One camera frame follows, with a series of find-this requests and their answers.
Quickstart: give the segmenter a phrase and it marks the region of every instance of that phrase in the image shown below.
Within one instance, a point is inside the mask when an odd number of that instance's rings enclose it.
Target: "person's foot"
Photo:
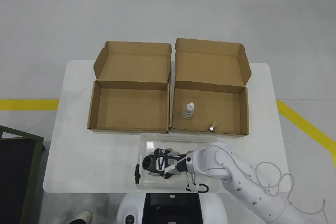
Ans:
[[[90,224],[92,220],[92,213],[90,211],[83,211],[81,212],[75,220],[84,220],[86,224]]]

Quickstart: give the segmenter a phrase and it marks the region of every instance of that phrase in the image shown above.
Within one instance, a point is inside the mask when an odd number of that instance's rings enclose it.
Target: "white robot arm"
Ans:
[[[190,151],[186,154],[185,162],[189,173],[221,180],[225,189],[266,223],[317,223],[277,196],[277,192],[269,188],[270,183],[253,167],[236,158],[224,143],[215,142]]]

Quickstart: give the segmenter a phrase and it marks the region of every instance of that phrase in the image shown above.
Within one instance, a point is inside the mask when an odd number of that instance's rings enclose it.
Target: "clear plastic container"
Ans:
[[[162,176],[149,175],[149,171],[142,169],[142,160],[144,157],[153,153],[157,148],[172,148],[180,154],[187,153],[190,150],[202,148],[209,143],[218,142],[215,136],[191,136],[186,134],[148,134],[143,133],[140,137],[138,161],[139,173],[141,178],[137,188],[139,189],[157,189],[157,190],[174,190],[175,192],[186,193],[187,185],[186,173],[173,175],[169,179],[164,179]],[[209,192],[217,192],[219,180],[214,180],[206,176],[197,175],[195,182],[197,184],[206,184],[209,187]]]

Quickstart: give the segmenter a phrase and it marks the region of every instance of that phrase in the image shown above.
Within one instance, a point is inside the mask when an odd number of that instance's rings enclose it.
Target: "open cardboard box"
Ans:
[[[170,44],[106,42],[94,64],[87,128],[167,133],[170,54]]]
[[[249,134],[248,90],[251,71],[242,44],[178,38],[176,41],[171,130],[245,136]],[[184,119],[185,106],[194,113]]]

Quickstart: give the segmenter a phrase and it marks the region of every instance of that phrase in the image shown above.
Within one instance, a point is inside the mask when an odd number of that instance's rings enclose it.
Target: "concrete floor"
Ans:
[[[0,98],[59,98],[67,62],[95,59],[107,40],[174,44],[177,37],[243,43],[250,62],[270,65],[276,98],[336,141],[336,0],[0,1]],[[296,182],[292,201],[315,211],[325,198],[335,224],[329,152],[280,120]],[[47,148],[54,121],[55,111],[0,111],[0,124],[45,137]],[[93,224],[113,223],[123,196],[42,188],[37,195],[32,223],[40,224],[68,223],[84,209]],[[229,194],[221,197],[230,223],[262,223]],[[321,214],[312,218],[324,223]]]

